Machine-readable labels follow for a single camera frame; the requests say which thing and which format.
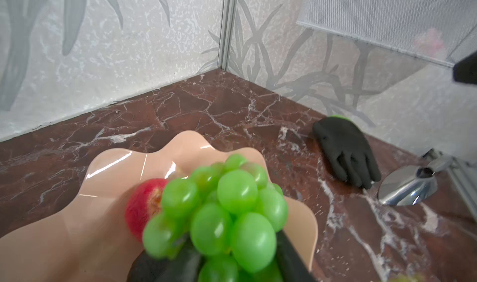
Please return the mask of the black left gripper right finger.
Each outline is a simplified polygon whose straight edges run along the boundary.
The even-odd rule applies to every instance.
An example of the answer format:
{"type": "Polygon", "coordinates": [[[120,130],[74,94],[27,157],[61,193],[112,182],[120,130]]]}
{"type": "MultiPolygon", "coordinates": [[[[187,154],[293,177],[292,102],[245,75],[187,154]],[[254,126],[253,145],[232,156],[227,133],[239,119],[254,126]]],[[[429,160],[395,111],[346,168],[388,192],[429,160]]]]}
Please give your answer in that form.
{"type": "Polygon", "coordinates": [[[277,233],[276,260],[284,282],[315,282],[283,231],[277,233]]]}

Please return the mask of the black rubber glove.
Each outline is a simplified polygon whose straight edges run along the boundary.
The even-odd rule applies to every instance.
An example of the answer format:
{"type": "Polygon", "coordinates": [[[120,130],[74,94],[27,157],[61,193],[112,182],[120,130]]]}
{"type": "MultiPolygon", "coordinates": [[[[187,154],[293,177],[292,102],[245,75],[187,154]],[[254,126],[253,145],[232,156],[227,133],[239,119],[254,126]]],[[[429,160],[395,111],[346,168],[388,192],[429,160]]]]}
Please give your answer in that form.
{"type": "Polygon", "coordinates": [[[367,190],[381,180],[370,144],[352,121],[341,115],[328,116],[313,124],[313,134],[337,179],[367,190]]]}

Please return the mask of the red fake apple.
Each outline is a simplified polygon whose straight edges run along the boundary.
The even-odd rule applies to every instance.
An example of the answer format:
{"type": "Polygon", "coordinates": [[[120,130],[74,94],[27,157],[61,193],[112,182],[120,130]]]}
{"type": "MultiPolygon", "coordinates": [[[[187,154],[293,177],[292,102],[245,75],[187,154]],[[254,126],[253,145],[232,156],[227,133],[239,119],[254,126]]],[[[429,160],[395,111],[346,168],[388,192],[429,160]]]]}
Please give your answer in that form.
{"type": "Polygon", "coordinates": [[[136,187],[126,204],[126,225],[139,242],[142,242],[148,221],[161,211],[161,200],[168,183],[164,178],[144,181],[136,187]]]}

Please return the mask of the pink wavy fruit bowl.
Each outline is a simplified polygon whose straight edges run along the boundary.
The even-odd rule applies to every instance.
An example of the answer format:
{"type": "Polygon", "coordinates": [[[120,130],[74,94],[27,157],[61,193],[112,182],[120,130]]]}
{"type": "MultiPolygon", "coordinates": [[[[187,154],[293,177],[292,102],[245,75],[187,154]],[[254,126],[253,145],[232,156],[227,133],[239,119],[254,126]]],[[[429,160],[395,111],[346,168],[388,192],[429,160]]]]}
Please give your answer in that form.
{"type": "MultiPolygon", "coordinates": [[[[1,280],[127,282],[134,260],[144,251],[125,222],[126,204],[136,187],[153,178],[186,178],[197,167],[225,162],[233,154],[259,164],[268,175],[257,150],[221,152],[192,131],[178,134],[151,154],[125,149],[101,153],[67,207],[1,238],[1,280]]],[[[283,232],[312,274],[318,224],[305,205],[285,195],[284,199],[288,220],[283,232]]]]}

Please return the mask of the aluminium frame post right rear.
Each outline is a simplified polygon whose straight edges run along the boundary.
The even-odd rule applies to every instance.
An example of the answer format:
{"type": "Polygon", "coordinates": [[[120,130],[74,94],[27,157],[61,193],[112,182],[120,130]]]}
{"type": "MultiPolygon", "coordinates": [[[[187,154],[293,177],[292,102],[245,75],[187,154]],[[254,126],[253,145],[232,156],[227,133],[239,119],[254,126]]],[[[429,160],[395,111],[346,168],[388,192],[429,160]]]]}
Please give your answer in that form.
{"type": "Polygon", "coordinates": [[[224,71],[229,67],[232,31],[234,28],[237,0],[223,0],[221,34],[219,37],[218,66],[224,71]]]}

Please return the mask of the green fake grape bunch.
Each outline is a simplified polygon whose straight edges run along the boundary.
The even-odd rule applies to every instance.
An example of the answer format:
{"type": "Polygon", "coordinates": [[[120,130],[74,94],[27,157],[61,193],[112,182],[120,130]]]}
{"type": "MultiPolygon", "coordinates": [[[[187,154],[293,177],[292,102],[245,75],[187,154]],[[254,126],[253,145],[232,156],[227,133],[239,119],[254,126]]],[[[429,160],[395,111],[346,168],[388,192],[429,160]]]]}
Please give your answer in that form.
{"type": "Polygon", "coordinates": [[[287,220],[281,188],[262,166],[233,154],[171,180],[142,244],[150,257],[173,260],[191,241],[202,255],[197,282],[280,282],[277,233],[287,220]]]}

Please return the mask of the pink object in basket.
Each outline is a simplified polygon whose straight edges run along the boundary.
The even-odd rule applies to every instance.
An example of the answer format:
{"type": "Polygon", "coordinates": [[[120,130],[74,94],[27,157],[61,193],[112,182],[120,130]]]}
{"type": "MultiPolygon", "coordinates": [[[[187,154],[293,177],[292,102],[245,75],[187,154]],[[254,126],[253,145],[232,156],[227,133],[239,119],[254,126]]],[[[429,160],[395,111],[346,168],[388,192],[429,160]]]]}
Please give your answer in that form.
{"type": "Polygon", "coordinates": [[[447,55],[442,32],[436,28],[417,34],[413,46],[416,52],[427,57],[444,59],[447,55]]]}

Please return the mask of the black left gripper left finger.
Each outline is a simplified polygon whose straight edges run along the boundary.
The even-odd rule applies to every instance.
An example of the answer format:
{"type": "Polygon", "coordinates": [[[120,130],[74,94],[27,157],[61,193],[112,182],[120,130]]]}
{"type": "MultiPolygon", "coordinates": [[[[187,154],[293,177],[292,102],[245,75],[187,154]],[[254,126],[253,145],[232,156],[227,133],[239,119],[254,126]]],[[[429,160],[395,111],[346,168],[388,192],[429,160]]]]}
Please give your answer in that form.
{"type": "Polygon", "coordinates": [[[186,241],[173,259],[156,260],[143,251],[133,262],[128,282],[196,282],[202,255],[191,241],[186,241]]]}

